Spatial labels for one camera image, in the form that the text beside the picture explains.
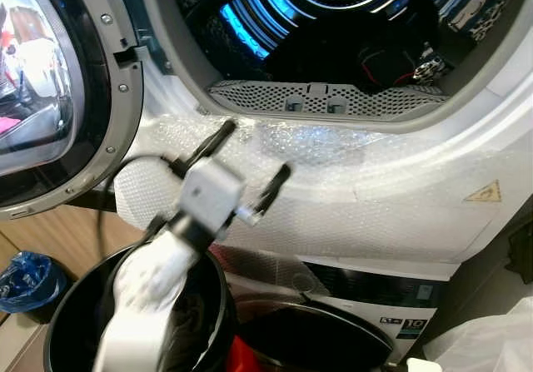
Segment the black round laundry basket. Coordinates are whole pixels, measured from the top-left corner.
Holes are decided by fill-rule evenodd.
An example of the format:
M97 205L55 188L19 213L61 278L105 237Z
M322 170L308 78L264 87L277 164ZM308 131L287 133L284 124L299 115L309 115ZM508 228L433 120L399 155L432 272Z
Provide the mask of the black round laundry basket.
M107 320L102 315L104 285L129 247L111 254L84 274L58 304L46 338L43 364L47 372L92 372L100 337ZM206 254L191 269L182 295L213 295L218 298L218 354L225 364L237 333L237 309L224 270L213 254Z

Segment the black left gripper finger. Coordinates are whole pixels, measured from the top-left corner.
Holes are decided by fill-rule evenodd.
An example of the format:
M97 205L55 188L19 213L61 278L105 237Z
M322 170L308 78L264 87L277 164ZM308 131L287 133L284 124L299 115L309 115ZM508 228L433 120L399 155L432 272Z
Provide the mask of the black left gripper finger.
M252 205L252 216L255 219L261 219L274 204L279 194L281 194L282 186L289 181L293 173L292 166L289 163L281 164L277 174L267 183L266 188L260 193L258 201Z
M214 132L213 135L206 137L206 139L199 144L197 149L192 152L189 158L187 158L187 169L191 169L191 167L202 158L216 154L218 149L220 149L225 143L225 140L227 140L236 129L237 123L233 121L232 118L225 120L223 124L218 127L217 131Z

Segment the red cloth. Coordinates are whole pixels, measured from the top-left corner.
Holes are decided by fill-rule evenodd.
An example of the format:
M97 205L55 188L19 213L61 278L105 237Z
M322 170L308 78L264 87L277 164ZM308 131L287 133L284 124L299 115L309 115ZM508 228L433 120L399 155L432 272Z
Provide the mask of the red cloth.
M225 372L266 372L255 356L251 346L240 335L235 335L230 345Z

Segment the dark clothes pile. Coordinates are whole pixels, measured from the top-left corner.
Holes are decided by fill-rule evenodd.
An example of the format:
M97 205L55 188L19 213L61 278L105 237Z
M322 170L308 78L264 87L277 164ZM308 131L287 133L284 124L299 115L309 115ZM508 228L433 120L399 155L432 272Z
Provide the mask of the dark clothes pile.
M161 372L217 372L220 305L213 295L182 295L172 311L172 335L162 357Z

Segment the yellow triangle warning sticker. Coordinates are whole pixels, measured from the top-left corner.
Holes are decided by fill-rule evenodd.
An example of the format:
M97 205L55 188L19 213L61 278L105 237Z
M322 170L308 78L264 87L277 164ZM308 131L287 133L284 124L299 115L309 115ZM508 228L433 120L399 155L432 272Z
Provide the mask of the yellow triangle warning sticker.
M492 181L464 198L468 202L502 202L500 181Z

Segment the black white patterned garment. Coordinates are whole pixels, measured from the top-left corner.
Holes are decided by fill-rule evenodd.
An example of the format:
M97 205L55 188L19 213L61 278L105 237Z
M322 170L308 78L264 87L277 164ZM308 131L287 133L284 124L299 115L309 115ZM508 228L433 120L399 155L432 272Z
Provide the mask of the black white patterned garment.
M434 0L439 7L439 42L426 45L412 83L438 86L446 76L479 67L491 54L496 37L506 33L507 23L521 0Z

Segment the white translucent plastic bag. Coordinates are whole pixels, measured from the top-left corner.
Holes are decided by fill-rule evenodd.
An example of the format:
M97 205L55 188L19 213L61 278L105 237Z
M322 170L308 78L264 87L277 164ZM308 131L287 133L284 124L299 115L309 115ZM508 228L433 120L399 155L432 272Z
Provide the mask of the white translucent plastic bag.
M443 372L533 372L533 300L522 297L506 314L447 330L423 346Z

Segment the round glass dryer door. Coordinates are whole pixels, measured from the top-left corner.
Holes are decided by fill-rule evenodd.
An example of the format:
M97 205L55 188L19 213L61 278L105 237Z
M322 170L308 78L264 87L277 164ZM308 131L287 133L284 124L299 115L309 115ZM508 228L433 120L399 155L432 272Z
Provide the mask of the round glass dryer door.
M137 49L128 0L0 0L0 221L117 169L142 115Z

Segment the white front-load washing machine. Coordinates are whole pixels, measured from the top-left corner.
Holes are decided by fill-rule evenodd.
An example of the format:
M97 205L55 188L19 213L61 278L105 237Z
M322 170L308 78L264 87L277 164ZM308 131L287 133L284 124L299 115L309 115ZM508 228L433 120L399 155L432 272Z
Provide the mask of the white front-load washing machine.
M237 335L271 372L384 372L441 307L448 280L214 246Z

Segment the bin with blue bag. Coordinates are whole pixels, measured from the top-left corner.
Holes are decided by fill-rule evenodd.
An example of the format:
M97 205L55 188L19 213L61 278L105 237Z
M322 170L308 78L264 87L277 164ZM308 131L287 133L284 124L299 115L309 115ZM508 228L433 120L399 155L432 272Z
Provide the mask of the bin with blue bag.
M70 288L70 277L49 255L19 251L0 272L0 311L49 324Z

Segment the clear bubble wrap sheet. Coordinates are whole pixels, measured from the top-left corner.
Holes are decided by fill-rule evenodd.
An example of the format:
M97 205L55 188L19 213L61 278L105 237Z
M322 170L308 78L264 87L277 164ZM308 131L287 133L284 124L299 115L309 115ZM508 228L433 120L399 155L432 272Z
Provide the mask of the clear bubble wrap sheet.
M225 246L446 262L471 249L502 209L464 201L500 180L492 155L438 154L414 137L240 118L218 158L247 182L244 201L254 201L281 164L293 170L266 215L233 225Z

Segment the white front-load dryer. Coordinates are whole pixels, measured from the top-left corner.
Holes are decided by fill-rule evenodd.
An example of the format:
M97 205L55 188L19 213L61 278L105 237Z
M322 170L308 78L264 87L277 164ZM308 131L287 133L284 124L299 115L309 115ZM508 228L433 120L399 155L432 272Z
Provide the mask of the white front-load dryer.
M460 263L531 193L532 0L125 0L147 91L133 154L220 156L255 193L226 243Z

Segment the grey perforated lint filter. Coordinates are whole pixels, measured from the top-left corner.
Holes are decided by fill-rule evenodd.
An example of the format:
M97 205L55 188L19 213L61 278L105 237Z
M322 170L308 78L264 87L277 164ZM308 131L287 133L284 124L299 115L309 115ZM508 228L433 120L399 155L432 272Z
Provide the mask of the grey perforated lint filter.
M448 99L437 87L393 87L366 94L351 84L247 80L217 82L208 93L220 105L251 116L354 122L403 122L437 109Z

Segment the black garment with red stitching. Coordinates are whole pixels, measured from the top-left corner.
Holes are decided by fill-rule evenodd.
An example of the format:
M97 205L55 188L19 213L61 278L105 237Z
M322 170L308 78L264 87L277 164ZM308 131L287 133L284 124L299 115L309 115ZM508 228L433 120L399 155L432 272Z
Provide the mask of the black garment with red stitching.
M377 94L410 84L441 34L433 0L415 0L393 17L336 12L298 23L264 57L262 69L274 82L351 84Z

